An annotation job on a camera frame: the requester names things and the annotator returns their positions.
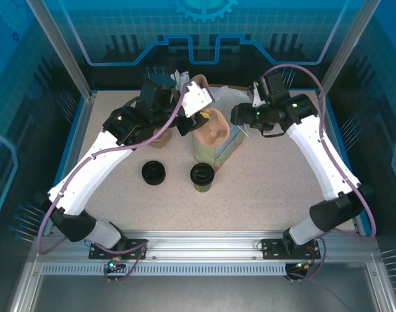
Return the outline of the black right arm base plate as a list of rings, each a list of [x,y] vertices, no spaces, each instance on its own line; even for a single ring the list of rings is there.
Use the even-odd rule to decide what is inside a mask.
[[[285,239],[263,239],[260,241],[264,260],[320,259],[319,244],[311,240],[303,245],[287,242]]]

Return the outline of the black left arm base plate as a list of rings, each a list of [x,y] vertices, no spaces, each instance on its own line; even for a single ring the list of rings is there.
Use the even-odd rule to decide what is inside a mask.
[[[91,260],[111,260],[114,257],[119,257],[123,260],[136,260],[141,252],[143,252],[140,259],[145,259],[147,243],[148,241],[146,239],[128,239],[122,246],[122,251],[118,253],[116,253],[116,246],[111,249],[112,253],[110,253],[92,243],[88,252],[88,258]]]

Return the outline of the black plastic lid stack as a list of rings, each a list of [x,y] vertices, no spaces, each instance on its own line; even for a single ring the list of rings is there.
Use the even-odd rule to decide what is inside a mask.
[[[166,170],[161,162],[148,161],[143,165],[141,174],[147,184],[156,186],[165,180]]]

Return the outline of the aluminium frame post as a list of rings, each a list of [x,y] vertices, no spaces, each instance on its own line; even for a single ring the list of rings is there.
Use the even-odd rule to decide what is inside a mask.
[[[90,101],[92,98],[92,91],[88,82],[46,4],[43,0],[26,0],[26,2],[49,39],[56,54],[59,56],[59,59],[62,61],[66,71],[72,78],[78,91],[86,100]]]
[[[364,0],[363,5],[359,9],[347,32],[347,35],[344,37],[333,61],[324,75],[324,79],[322,80],[323,90],[321,91],[321,94],[327,95],[330,91],[333,83],[336,81],[339,73],[348,60],[352,50],[358,43],[380,2],[381,0]]]

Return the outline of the aluminium frame rail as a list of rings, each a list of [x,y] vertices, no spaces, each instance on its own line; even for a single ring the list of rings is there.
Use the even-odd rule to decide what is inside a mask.
[[[146,239],[146,263],[261,263],[262,239],[281,239],[281,231],[131,230],[130,239]],[[325,263],[381,262],[376,241],[362,242],[338,232],[324,236]]]

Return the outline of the black-lidded cup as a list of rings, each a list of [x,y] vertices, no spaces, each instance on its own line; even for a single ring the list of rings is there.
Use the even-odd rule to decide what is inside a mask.
[[[205,187],[212,184],[215,171],[211,165],[201,162],[191,168],[190,178],[195,185]]]

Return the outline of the green patterned paper bag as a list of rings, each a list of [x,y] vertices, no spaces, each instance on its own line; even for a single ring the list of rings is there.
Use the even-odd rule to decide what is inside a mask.
[[[251,98],[249,96],[249,89],[243,91],[223,86],[222,88],[210,87],[210,90],[215,97],[214,108],[218,109],[229,122],[230,137],[223,145],[210,148],[202,145],[192,134],[192,143],[195,161],[207,163],[213,167],[214,171],[218,171],[233,152],[243,143],[244,138],[249,136],[245,126],[234,125],[230,119],[232,109],[238,104],[251,102]]]

